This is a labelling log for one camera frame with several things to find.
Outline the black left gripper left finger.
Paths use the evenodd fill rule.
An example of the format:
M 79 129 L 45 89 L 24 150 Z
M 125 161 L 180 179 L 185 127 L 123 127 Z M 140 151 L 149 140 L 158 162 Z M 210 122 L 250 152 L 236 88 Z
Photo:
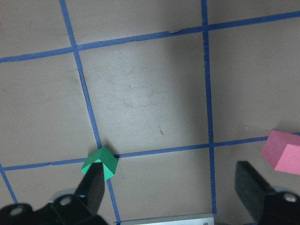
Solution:
M 105 192 L 104 170 L 102 163 L 92 163 L 75 190 L 78 197 L 87 209 L 96 215 L 100 208 Z

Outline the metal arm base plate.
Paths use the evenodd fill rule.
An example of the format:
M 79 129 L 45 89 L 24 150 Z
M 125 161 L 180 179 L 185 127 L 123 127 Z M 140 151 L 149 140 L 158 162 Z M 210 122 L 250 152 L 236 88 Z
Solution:
M 214 225 L 211 213 L 114 222 L 114 225 Z

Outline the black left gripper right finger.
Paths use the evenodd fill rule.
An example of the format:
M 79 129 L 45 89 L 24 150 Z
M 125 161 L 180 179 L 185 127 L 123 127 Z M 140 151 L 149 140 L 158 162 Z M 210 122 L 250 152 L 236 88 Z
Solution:
M 253 220 L 261 220 L 265 198 L 277 193 L 248 161 L 236 162 L 234 187 Z

